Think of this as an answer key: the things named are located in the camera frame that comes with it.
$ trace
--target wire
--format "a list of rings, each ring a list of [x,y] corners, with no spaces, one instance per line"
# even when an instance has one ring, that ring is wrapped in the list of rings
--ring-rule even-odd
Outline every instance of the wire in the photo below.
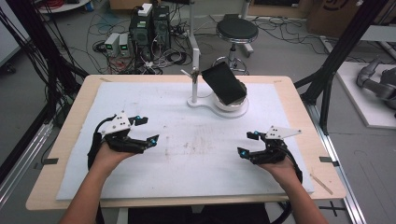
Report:
[[[251,22],[254,22],[256,26],[263,30],[265,33],[270,35],[271,37],[286,41],[291,44],[304,44],[311,47],[311,49],[316,54],[328,54],[327,50],[323,47],[323,51],[317,51],[312,42],[308,42],[309,40],[317,40],[320,41],[318,36],[314,35],[306,35],[300,36],[297,32],[292,32],[290,27],[301,28],[303,25],[298,21],[285,21],[283,18],[270,18],[269,20],[260,19],[260,17],[256,17]],[[280,36],[273,34],[273,32],[278,32]]]
[[[99,40],[93,43],[92,45],[92,50],[97,52],[97,53],[106,53],[106,46],[105,46],[105,40]]]
[[[38,8],[36,5],[33,6],[35,11],[38,11]],[[12,34],[18,45],[23,49],[23,51],[26,53],[27,57],[31,61],[36,73],[40,77],[40,79],[45,83],[45,88],[44,88],[44,93],[46,97],[46,102],[49,101],[49,97],[52,96],[52,99],[55,100],[65,100],[65,96],[67,94],[67,91],[64,89],[64,86],[60,83],[59,79],[56,79],[53,86],[49,84],[49,67],[47,65],[48,61],[44,59],[43,55],[40,53],[39,50],[35,47],[33,43],[28,41],[26,37],[23,36],[21,31],[18,30],[18,28],[12,23],[12,21],[9,20],[7,15],[4,13],[2,8],[0,8],[0,21],[5,25],[5,27],[8,29],[8,31]],[[58,27],[57,32],[54,32],[52,29],[50,29],[55,36],[60,40],[60,42],[64,42],[62,34],[60,33]],[[65,108],[63,105],[61,105],[60,108],[64,113]]]
[[[172,53],[169,53],[168,55],[166,55],[166,60],[169,63],[173,63],[173,64],[181,65],[184,62],[186,62],[186,59],[187,59],[187,53],[186,52],[180,52],[180,51],[179,52],[172,52]]]
[[[39,3],[40,9],[56,9],[64,5],[64,0],[46,0]]]
[[[74,48],[74,47],[70,47],[70,49],[74,49],[74,50],[77,50],[77,51],[80,51],[80,52],[83,52],[83,53],[87,54],[88,57],[90,58],[91,62],[92,62],[93,65],[95,66],[95,69],[96,69],[100,74],[103,74],[103,73],[107,70],[106,67],[105,67],[105,68],[101,67],[101,65],[100,65],[99,62],[95,59],[95,57],[93,57],[88,51],[82,50],[82,49],[77,49],[77,48]]]

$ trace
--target electronic equipment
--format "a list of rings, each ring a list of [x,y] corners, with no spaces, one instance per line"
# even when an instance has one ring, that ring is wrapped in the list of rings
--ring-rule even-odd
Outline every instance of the electronic equipment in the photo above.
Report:
[[[146,16],[147,17],[147,16],[149,16],[149,13],[151,12],[152,4],[144,3],[142,5],[142,8],[143,9],[140,9],[140,10],[137,11],[137,15]]]
[[[131,45],[128,40],[128,34],[120,34],[120,56],[131,57]]]
[[[161,49],[171,48],[169,6],[157,6],[153,11],[155,40]]]
[[[152,61],[151,49],[154,49],[155,46],[151,46],[154,38],[151,12],[148,16],[133,15],[129,31],[136,59],[140,62]]]
[[[108,57],[117,57],[120,53],[120,34],[113,33],[105,42]]]

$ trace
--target robotic hand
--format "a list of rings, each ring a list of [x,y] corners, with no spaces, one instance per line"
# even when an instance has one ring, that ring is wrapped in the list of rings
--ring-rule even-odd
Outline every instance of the robotic hand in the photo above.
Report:
[[[146,149],[157,146],[158,134],[146,140],[133,139],[128,136],[133,124],[134,126],[139,126],[146,124],[148,120],[148,118],[140,118],[139,116],[128,118],[123,111],[118,115],[102,120],[93,133],[92,146],[88,153],[88,168],[91,168],[103,140],[107,141],[112,150],[119,152],[142,154]],[[99,133],[99,128],[108,121],[110,123]]]
[[[300,182],[303,182],[303,172],[298,167],[296,160],[288,150],[288,146],[283,141],[283,138],[298,133],[301,133],[301,131],[274,126],[271,127],[268,133],[248,132],[247,138],[254,140],[259,140],[260,138],[265,143],[265,150],[250,152],[247,149],[239,147],[238,154],[242,159],[250,160],[253,164],[277,163],[285,160],[286,156],[288,156],[294,164],[298,179]]]

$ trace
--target stool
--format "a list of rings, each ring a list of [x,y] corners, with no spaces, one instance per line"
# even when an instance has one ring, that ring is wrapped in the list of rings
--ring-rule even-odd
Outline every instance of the stool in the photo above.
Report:
[[[227,56],[217,58],[212,65],[217,64],[219,61],[227,60],[231,70],[242,72],[244,75],[248,75],[247,66],[240,59],[235,58],[235,47],[237,44],[248,44],[253,42],[259,34],[259,29],[256,25],[250,21],[239,18],[230,18],[222,20],[216,27],[216,33],[218,36],[232,43],[230,53]],[[243,65],[243,69],[236,68],[237,63]]]

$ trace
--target chair leg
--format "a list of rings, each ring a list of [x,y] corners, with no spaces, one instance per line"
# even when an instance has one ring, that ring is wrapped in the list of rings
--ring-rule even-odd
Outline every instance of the chair leg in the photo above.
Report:
[[[236,51],[236,45],[233,43],[231,48],[230,48],[230,52],[228,54],[228,57],[227,56],[223,56],[223,57],[217,58],[212,63],[212,66],[215,66],[217,63],[219,63],[222,60],[227,60],[227,63],[228,63],[228,65],[229,65],[231,70],[236,71],[236,72],[241,72],[241,73],[243,73],[243,75],[249,75],[248,68],[245,65],[245,63],[242,62],[242,60],[240,60],[238,58],[235,58],[235,51]],[[243,69],[236,68],[238,63],[241,63],[244,68]]]

